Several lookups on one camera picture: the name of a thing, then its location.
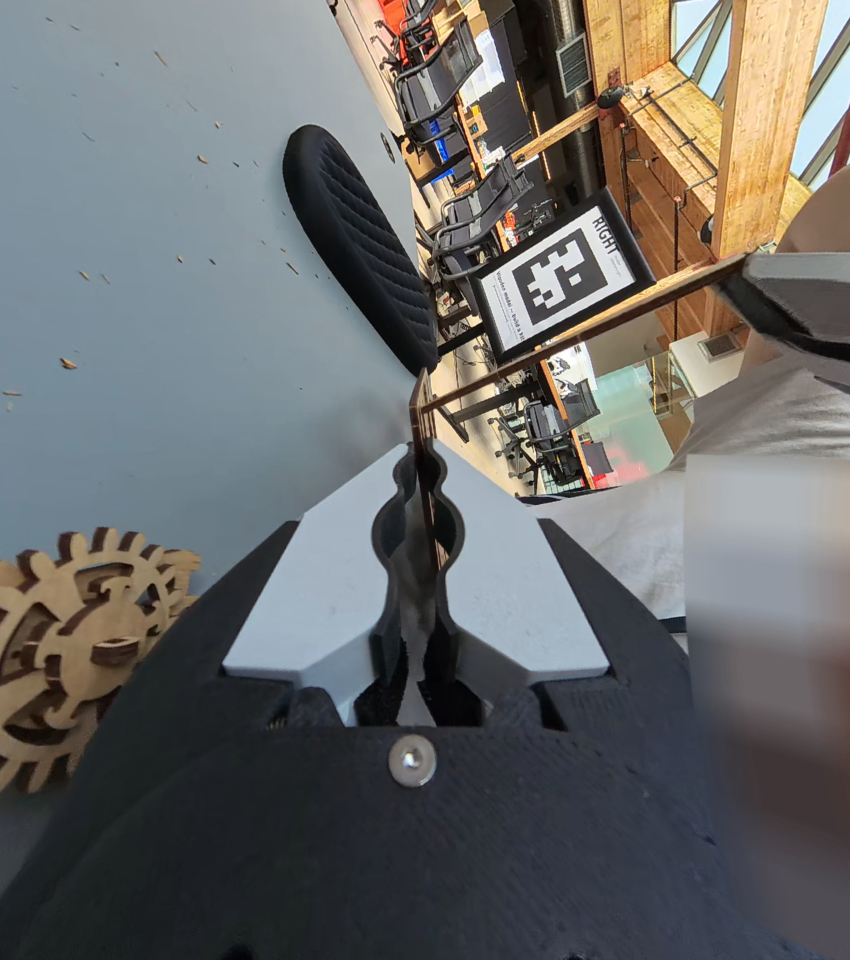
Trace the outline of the wooden gear assembly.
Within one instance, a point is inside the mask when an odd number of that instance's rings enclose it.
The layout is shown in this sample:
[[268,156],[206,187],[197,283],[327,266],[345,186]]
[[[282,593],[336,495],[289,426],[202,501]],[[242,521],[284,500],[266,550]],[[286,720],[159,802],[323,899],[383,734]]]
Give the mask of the wooden gear assembly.
[[73,775],[119,691],[195,602],[200,565],[112,527],[0,559],[0,793]]

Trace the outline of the white t-shirt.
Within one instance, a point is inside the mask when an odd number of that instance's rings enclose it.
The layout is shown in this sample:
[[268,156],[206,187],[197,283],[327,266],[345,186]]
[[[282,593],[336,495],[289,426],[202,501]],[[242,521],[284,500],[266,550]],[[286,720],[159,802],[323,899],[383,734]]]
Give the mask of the white t-shirt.
[[530,506],[641,600],[683,649],[684,479],[687,457],[695,454],[850,460],[850,395],[796,362],[769,361],[695,402],[691,431],[663,471]]

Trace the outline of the laser-cut wooden parts sheet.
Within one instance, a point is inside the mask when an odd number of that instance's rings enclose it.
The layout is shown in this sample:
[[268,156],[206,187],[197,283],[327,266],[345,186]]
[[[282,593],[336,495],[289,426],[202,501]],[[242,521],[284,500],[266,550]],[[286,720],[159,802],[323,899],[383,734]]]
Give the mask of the laser-cut wooden parts sheet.
[[423,528],[424,545],[418,550],[420,553],[424,553],[426,559],[424,573],[417,574],[423,591],[419,616],[419,624],[424,633],[423,663],[427,660],[429,644],[437,623],[438,577],[447,560],[447,551],[437,538],[438,507],[436,506],[435,487],[439,478],[439,466],[431,449],[431,441],[435,437],[434,419],[431,412],[426,410],[426,406],[431,400],[430,374],[423,367],[415,381],[408,402],[416,489]]

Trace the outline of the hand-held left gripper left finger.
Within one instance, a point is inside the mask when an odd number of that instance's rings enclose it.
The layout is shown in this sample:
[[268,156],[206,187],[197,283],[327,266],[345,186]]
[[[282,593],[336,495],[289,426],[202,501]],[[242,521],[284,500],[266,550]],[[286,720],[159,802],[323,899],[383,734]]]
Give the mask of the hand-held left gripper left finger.
[[399,444],[307,510],[222,667],[229,677],[324,690],[347,727],[402,653],[393,557],[407,534],[414,448]]

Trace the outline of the black office chair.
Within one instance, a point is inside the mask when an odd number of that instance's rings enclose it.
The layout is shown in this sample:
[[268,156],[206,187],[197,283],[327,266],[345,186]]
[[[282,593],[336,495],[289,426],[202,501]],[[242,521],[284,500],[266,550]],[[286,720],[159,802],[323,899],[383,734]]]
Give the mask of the black office chair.
[[567,416],[558,414],[553,405],[539,400],[524,408],[527,448],[534,452],[539,467],[546,470],[555,484],[568,485],[585,480],[585,468],[576,452],[577,430],[599,414],[591,385],[587,379],[575,384],[563,399]]
[[457,281],[478,270],[471,257],[497,235],[496,225],[530,189],[526,174],[506,155],[477,186],[443,204],[431,257],[444,280]]
[[470,22],[464,19],[455,25],[428,62],[396,75],[396,109],[405,137],[416,149],[443,138],[455,126],[451,121],[448,126],[431,130],[432,122],[453,116],[458,91],[481,65],[482,56]]

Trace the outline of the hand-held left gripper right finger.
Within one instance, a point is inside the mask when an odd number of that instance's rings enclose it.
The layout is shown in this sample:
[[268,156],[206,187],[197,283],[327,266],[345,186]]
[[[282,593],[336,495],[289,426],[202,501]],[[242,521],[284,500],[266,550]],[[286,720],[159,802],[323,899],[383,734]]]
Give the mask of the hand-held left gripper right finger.
[[513,690],[610,664],[531,510],[431,442],[431,718],[480,724]]

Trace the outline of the framed marker sign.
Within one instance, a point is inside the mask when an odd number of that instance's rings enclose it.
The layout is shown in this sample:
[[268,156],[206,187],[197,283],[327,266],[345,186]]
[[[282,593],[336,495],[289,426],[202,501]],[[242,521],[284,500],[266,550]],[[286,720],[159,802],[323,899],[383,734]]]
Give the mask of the framed marker sign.
[[607,188],[471,277],[477,312],[498,366],[655,282]]

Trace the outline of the tapered wooden stick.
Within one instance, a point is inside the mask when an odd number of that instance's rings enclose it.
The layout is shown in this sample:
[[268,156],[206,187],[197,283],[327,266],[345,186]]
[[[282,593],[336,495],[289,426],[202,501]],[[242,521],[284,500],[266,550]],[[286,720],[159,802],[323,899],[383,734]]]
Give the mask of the tapered wooden stick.
[[749,251],[721,258],[714,263],[701,261],[674,272],[655,282],[646,290],[633,294],[608,307],[597,316],[576,323],[569,332],[499,366],[474,382],[434,397],[426,406],[426,410],[431,412],[450,402],[462,399],[485,386],[494,384],[501,378],[514,375],[535,364],[546,361],[565,349],[588,342],[649,312],[675,304],[686,296],[739,274],[751,255],[752,252]]

